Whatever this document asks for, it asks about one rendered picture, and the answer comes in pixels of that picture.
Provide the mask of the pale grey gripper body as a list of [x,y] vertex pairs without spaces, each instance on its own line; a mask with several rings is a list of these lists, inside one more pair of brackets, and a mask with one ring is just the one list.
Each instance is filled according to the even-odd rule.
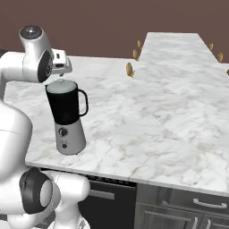
[[52,73],[64,75],[65,73],[72,72],[72,63],[68,57],[55,57],[53,60]]

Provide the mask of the pale grey blender lid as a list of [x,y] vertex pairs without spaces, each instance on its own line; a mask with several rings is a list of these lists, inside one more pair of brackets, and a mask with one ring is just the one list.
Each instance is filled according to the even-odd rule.
[[47,85],[47,92],[53,94],[68,93],[77,88],[77,84],[74,81],[68,81],[64,79],[52,81]]

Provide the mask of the black and grey blender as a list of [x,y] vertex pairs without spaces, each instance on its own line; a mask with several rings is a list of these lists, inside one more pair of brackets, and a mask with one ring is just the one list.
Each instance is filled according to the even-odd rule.
[[[53,94],[47,92],[47,99],[55,121],[56,149],[63,155],[77,155],[86,147],[86,138],[81,117],[89,111],[87,93],[78,88],[68,93]],[[80,112],[79,94],[85,97],[86,110]]]

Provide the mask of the black dishwasher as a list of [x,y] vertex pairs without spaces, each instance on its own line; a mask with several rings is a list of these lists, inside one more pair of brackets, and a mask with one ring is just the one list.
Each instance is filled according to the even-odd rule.
[[90,189],[114,193],[114,200],[88,196],[79,203],[90,229],[134,229],[137,184],[87,175]]

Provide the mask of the dark grey drawer front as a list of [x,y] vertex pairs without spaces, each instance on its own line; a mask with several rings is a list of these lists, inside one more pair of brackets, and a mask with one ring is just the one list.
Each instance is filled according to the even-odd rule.
[[[227,209],[205,208],[193,204],[193,199],[212,204],[226,203]],[[157,192],[157,205],[160,207],[187,210],[210,216],[225,216],[229,218],[229,197],[220,197],[194,191],[182,191],[172,188],[159,188]]]

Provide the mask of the dark grey cupboard door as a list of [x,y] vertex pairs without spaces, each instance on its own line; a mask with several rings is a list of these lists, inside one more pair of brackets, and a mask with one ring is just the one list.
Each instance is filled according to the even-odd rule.
[[210,219],[211,221],[209,229],[229,229],[229,218],[207,215],[203,216],[201,223],[199,225],[199,229],[206,229],[208,219]]
[[201,214],[137,203],[134,229],[192,229],[195,217],[198,218],[198,229]]

